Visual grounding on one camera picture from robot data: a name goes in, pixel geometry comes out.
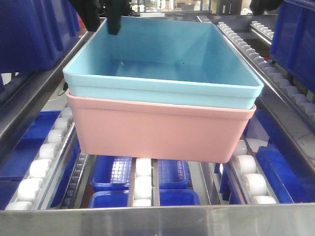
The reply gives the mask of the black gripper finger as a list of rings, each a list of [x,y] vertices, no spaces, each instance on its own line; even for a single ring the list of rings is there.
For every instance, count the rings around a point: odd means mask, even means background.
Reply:
[[[108,33],[118,35],[122,16],[130,15],[130,2],[128,0],[106,0],[105,12]]]
[[[96,32],[100,26],[98,0],[69,0],[83,21],[87,31]]]

